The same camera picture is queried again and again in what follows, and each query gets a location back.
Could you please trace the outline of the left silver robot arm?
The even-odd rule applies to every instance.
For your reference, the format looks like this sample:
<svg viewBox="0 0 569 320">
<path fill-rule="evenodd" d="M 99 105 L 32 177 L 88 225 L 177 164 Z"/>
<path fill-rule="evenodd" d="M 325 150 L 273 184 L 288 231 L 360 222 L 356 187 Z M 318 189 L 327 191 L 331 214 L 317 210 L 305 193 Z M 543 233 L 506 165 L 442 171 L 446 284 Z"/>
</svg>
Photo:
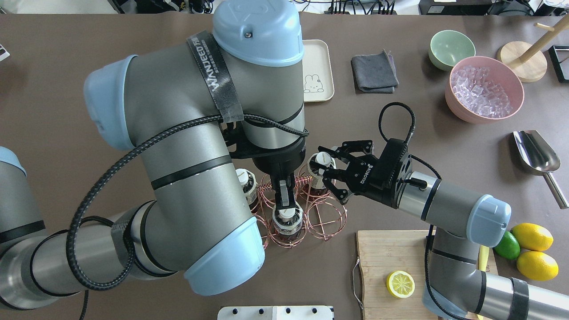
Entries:
<svg viewBox="0 0 569 320">
<path fill-rule="evenodd" d="M 211 32 L 92 72 L 89 115 L 128 154 L 51 236 L 26 171 L 1 148 L 1 308 L 177 272 L 202 296 L 253 277 L 264 247 L 233 160 L 252 158 L 272 180 L 276 208 L 295 208 L 308 135 L 304 54 L 290 0 L 226 0 Z"/>
</svg>

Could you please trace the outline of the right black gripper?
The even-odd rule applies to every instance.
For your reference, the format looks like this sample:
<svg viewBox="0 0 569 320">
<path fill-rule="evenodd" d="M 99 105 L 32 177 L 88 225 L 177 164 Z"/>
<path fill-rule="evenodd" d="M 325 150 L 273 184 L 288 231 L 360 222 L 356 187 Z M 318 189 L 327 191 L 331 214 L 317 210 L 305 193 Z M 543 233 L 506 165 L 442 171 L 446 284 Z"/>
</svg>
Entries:
<svg viewBox="0 0 569 320">
<path fill-rule="evenodd" d="M 382 154 L 376 158 L 373 153 L 372 140 L 348 140 L 340 146 L 326 148 L 318 146 L 319 152 L 325 152 L 332 158 L 339 159 L 347 166 L 346 185 L 354 195 L 362 195 L 392 208 L 398 208 L 401 192 L 404 189 L 403 180 L 411 174 L 411 157 L 407 152 L 404 140 L 388 140 Z M 364 156 L 355 157 L 354 153 Z M 325 168 L 324 183 L 342 205 L 347 204 L 352 194 L 346 189 L 338 189 L 335 179 L 327 173 L 336 168 Z"/>
</svg>

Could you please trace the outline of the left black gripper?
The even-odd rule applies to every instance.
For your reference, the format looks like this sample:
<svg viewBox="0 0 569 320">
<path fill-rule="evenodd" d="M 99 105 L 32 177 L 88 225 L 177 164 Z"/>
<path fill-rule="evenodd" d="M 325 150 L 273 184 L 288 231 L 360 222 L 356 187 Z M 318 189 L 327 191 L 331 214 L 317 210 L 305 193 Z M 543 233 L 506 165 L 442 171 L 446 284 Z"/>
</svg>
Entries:
<svg viewBox="0 0 569 320">
<path fill-rule="evenodd" d="M 221 132 L 227 147 L 236 146 L 229 152 L 231 158 L 252 159 L 256 168 L 271 177 L 276 209 L 295 208 L 294 172 L 305 160 L 305 138 L 298 137 L 283 148 L 261 148 L 246 138 L 242 124 L 229 124 Z"/>
</svg>

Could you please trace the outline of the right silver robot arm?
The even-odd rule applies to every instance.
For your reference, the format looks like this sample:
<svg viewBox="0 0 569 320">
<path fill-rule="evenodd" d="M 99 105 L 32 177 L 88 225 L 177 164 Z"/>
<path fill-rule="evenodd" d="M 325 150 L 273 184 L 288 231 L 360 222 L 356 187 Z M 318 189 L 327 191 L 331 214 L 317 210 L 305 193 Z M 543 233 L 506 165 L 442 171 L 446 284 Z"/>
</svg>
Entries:
<svg viewBox="0 0 569 320">
<path fill-rule="evenodd" d="M 340 203 L 352 195 L 410 213 L 437 228 L 425 246 L 423 304 L 447 319 L 467 312 L 493 320 L 566 320 L 568 296 L 517 278 L 477 269 L 480 245 L 495 247 L 511 217 L 508 203 L 489 194 L 415 172 L 407 141 L 388 140 L 380 157 L 371 140 L 352 140 L 320 152 L 347 164 L 344 170 L 317 162 L 324 183 Z"/>
</svg>

